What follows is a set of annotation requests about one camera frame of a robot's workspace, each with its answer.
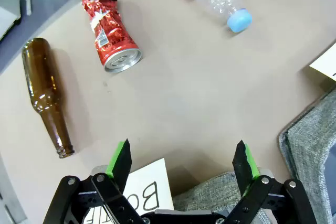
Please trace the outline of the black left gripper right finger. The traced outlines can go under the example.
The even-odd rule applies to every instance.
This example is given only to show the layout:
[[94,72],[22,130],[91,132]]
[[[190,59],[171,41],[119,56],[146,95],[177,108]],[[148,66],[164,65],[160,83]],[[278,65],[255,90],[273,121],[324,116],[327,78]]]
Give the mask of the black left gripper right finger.
[[262,175],[247,144],[240,141],[232,161],[241,200],[224,224],[251,224],[261,209],[272,211],[277,224],[317,224],[302,182],[284,183]]

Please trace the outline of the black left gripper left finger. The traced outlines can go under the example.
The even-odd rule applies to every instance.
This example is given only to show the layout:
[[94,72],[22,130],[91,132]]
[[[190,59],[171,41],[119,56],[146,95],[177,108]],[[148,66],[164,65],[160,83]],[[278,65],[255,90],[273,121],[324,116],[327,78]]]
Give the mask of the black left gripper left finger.
[[132,165],[130,143],[119,142],[105,173],[85,180],[61,179],[43,224],[82,224],[90,208],[102,207],[114,224],[145,224],[123,191]]

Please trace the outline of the crushed red soda can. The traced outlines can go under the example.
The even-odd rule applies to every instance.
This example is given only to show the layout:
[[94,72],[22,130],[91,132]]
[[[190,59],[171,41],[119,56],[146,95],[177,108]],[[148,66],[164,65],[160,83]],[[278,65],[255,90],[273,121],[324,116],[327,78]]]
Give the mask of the crushed red soda can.
[[105,71],[122,72],[140,61],[139,47],[127,32],[118,0],[82,0],[95,35],[95,47]]

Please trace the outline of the grey felt basket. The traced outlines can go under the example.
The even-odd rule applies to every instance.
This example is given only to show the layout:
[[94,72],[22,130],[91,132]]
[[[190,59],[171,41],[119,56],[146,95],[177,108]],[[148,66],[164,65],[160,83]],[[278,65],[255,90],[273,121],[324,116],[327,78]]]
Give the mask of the grey felt basket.
[[279,135],[289,173],[299,179],[318,224],[336,224],[336,87]]
[[226,172],[173,197],[173,206],[178,211],[210,210],[228,214],[240,200],[235,174]]

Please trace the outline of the white paper label Bottle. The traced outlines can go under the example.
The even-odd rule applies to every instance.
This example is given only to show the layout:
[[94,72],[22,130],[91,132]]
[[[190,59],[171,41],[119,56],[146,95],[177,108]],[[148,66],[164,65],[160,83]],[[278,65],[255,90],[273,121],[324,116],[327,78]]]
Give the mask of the white paper label Bottle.
[[165,159],[130,173],[123,195],[140,216],[157,209],[173,210]]

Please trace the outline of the brown glass bottle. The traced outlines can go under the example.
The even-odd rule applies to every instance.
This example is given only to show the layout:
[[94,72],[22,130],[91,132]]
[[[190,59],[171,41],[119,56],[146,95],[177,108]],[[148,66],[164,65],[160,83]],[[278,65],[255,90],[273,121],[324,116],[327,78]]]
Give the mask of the brown glass bottle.
[[22,60],[32,107],[41,116],[59,158],[66,158],[75,150],[61,109],[61,93],[48,41],[44,38],[27,41]]

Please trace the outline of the white paper label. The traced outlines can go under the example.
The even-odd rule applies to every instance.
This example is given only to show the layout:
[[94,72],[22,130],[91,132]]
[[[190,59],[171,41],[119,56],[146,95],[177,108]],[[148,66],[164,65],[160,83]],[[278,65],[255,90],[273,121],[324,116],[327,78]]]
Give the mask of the white paper label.
[[336,42],[309,66],[336,82]]

